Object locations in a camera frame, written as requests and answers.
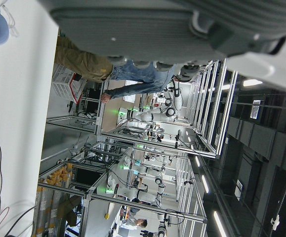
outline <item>man with dark hair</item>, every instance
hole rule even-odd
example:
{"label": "man with dark hair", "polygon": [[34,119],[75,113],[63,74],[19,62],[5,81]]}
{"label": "man with dark hair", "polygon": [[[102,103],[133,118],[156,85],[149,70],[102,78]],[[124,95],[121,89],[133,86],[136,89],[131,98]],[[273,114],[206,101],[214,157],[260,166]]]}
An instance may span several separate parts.
{"label": "man with dark hair", "polygon": [[120,227],[128,230],[137,230],[137,226],[145,228],[147,226],[146,219],[135,219],[134,217],[129,217],[126,220],[123,220]]}

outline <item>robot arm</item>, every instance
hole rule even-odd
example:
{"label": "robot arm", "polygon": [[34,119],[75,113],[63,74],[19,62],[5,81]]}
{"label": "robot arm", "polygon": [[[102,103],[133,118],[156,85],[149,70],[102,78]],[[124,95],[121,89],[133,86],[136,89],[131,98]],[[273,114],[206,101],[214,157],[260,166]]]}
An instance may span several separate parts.
{"label": "robot arm", "polygon": [[128,119],[138,119],[144,122],[167,122],[175,114],[179,114],[182,108],[182,96],[180,93],[179,82],[172,80],[173,87],[165,92],[166,103],[164,107],[156,108],[147,112],[128,113]]}

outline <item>plastic crate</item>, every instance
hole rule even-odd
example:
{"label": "plastic crate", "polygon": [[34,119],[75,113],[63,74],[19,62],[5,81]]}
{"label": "plastic crate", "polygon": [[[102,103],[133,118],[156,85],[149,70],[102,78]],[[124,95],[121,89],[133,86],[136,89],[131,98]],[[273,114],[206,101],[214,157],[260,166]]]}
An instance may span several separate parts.
{"label": "plastic crate", "polygon": [[52,77],[52,86],[58,96],[79,103],[86,79],[74,80],[76,73],[59,65]]}

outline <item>ceiling light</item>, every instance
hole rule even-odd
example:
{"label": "ceiling light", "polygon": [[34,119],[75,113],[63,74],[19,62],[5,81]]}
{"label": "ceiling light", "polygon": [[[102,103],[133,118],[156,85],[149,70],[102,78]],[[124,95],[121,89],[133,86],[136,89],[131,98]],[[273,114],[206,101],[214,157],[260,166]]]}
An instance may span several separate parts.
{"label": "ceiling light", "polygon": [[208,189],[208,185],[207,185],[207,182],[206,182],[206,179],[205,179],[204,175],[202,175],[202,181],[203,181],[203,185],[204,185],[205,191],[208,194],[209,189]]}
{"label": "ceiling light", "polygon": [[220,221],[220,218],[219,218],[217,212],[215,211],[213,215],[214,215],[214,218],[215,218],[215,221],[216,221],[218,230],[219,230],[220,233],[221,233],[221,236],[222,236],[222,237],[227,237],[227,235],[226,235],[226,233],[225,233],[225,231],[224,231],[224,228],[223,228],[223,226],[222,226],[222,223],[221,223],[221,221]]}
{"label": "ceiling light", "polygon": [[230,84],[222,85],[222,90],[228,90],[229,88],[231,88]]}
{"label": "ceiling light", "polygon": [[198,167],[200,167],[200,162],[199,162],[199,159],[197,156],[196,156],[196,163],[197,163]]}
{"label": "ceiling light", "polygon": [[256,79],[249,79],[244,80],[243,86],[252,86],[252,85],[259,85],[262,84],[262,81],[256,80]]}

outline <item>man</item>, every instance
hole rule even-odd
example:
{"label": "man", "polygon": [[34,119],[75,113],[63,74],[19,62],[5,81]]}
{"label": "man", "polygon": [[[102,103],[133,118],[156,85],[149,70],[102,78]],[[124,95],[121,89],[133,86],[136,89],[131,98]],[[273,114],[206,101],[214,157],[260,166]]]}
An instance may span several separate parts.
{"label": "man", "polygon": [[122,224],[120,225],[121,228],[127,229],[127,230],[137,230],[137,226],[140,226],[142,228],[145,228],[147,226],[147,220],[146,219],[135,219],[134,217],[129,217],[126,220],[123,220]]}
{"label": "man", "polygon": [[141,82],[106,90],[101,96],[102,103],[125,95],[163,91],[174,77],[173,67],[167,72],[159,72],[154,68],[153,63],[144,69],[138,69],[130,60],[123,66],[113,66],[106,57],[81,51],[68,38],[63,37],[57,40],[55,63],[62,64],[82,75],[83,78],[96,82],[102,82],[107,77],[114,80]]}

